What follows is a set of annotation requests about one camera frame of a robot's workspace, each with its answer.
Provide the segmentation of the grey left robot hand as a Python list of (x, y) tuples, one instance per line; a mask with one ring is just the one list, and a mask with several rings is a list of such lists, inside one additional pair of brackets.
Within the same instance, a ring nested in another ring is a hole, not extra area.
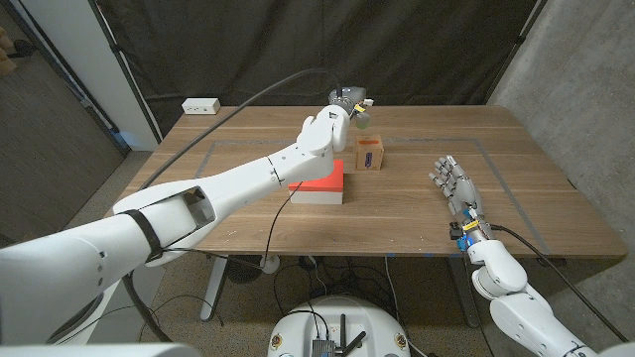
[(374, 100), (366, 96), (365, 88), (349, 86), (335, 89), (329, 94), (328, 102), (342, 107), (358, 129), (366, 129), (370, 125), (367, 107), (371, 107)]

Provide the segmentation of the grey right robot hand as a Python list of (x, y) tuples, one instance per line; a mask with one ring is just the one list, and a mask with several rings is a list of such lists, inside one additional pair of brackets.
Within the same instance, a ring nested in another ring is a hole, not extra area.
[(495, 238), (485, 220), (477, 186), (453, 156), (440, 157), (435, 162), (435, 172), (429, 173), (429, 177), (446, 197), (450, 214), (471, 243)]

